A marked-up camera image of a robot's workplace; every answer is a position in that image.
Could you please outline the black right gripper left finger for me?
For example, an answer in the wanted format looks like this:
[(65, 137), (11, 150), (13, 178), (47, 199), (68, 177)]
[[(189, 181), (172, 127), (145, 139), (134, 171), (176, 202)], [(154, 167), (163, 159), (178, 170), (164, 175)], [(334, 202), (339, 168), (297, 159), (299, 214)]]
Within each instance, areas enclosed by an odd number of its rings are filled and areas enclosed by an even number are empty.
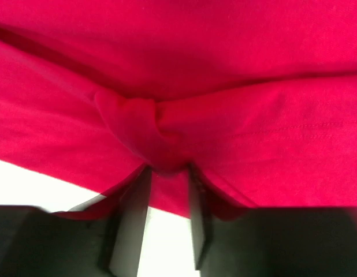
[(151, 176), (143, 169), (95, 218), (94, 207), (56, 215), (0, 205), (0, 276), (136, 276)]

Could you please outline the red t shirt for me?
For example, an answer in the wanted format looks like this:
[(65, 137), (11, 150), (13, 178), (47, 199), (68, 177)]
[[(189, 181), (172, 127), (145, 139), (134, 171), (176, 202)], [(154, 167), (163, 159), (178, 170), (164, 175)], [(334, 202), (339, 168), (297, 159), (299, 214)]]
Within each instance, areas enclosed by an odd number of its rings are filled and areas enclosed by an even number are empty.
[(357, 1), (0, 1), (0, 160), (155, 207), (357, 206)]

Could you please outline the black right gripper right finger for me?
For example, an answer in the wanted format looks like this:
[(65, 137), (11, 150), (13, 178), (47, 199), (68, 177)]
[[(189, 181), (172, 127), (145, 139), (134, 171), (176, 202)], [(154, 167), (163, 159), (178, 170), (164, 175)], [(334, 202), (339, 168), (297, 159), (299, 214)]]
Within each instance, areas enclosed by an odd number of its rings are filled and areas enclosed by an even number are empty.
[(202, 276), (357, 276), (357, 207), (245, 208), (221, 220), (194, 166), (188, 187)]

